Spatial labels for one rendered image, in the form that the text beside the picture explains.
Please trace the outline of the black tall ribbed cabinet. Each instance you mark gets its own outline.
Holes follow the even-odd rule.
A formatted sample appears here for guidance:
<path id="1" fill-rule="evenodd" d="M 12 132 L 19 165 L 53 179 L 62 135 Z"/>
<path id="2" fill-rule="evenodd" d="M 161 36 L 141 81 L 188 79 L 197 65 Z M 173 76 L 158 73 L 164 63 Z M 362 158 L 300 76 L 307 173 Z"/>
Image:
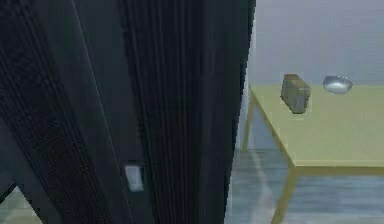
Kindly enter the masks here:
<path id="1" fill-rule="evenodd" d="M 224 224 L 257 0 L 0 0 L 0 161 L 42 224 Z"/>

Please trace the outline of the brown box-shaped toaster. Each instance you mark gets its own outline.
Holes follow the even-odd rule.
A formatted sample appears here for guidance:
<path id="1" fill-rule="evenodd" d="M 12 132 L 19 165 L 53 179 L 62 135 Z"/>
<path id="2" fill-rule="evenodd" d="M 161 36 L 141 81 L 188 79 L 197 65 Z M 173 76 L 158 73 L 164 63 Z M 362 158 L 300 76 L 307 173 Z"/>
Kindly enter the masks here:
<path id="1" fill-rule="evenodd" d="M 297 74 L 285 74 L 280 97 L 293 114 L 306 112 L 311 87 Z"/>

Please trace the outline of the yellow wooden table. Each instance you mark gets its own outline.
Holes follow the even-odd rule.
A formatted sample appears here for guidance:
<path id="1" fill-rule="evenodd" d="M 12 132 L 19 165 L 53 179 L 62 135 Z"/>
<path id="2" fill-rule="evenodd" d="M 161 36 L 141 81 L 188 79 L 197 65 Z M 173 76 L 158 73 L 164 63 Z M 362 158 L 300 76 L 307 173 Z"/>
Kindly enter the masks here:
<path id="1" fill-rule="evenodd" d="M 384 176 L 384 85 L 355 85 L 345 94 L 311 87 L 303 114 L 292 113 L 281 86 L 251 85 L 242 147 L 248 146 L 253 110 L 258 109 L 288 175 L 271 224 L 280 224 L 303 176 Z"/>

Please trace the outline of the grey metal bowl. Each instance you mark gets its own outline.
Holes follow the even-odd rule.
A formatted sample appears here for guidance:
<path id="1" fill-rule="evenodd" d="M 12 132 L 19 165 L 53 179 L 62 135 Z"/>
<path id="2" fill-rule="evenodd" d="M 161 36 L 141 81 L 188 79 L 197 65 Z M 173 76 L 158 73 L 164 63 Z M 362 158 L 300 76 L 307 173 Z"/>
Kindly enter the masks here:
<path id="1" fill-rule="evenodd" d="M 351 90 L 354 83 L 342 76 L 326 76 L 323 80 L 323 87 L 333 94 L 345 94 Z"/>

